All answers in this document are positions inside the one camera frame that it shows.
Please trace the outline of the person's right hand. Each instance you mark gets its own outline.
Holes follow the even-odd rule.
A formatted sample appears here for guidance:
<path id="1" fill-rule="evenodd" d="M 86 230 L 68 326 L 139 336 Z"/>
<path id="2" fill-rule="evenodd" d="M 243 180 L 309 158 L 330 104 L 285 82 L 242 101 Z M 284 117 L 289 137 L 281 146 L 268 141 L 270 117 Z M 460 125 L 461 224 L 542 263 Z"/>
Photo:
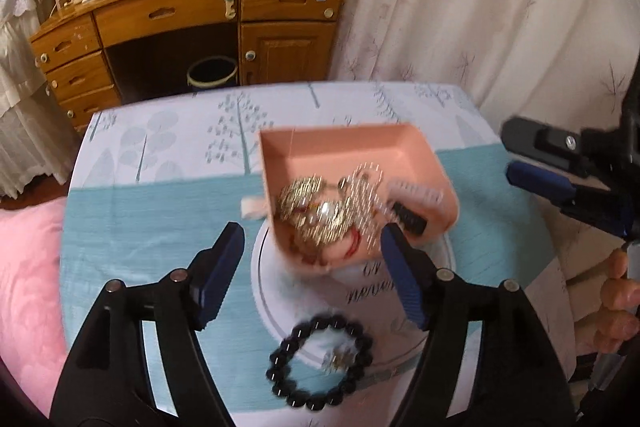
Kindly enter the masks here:
<path id="1" fill-rule="evenodd" d="M 628 255 L 615 249 L 606 262 L 606 280 L 600 290 L 597 312 L 575 327 L 578 355 L 614 353 L 639 332 L 639 319 L 631 309 L 639 309 L 639 282 L 628 277 Z"/>

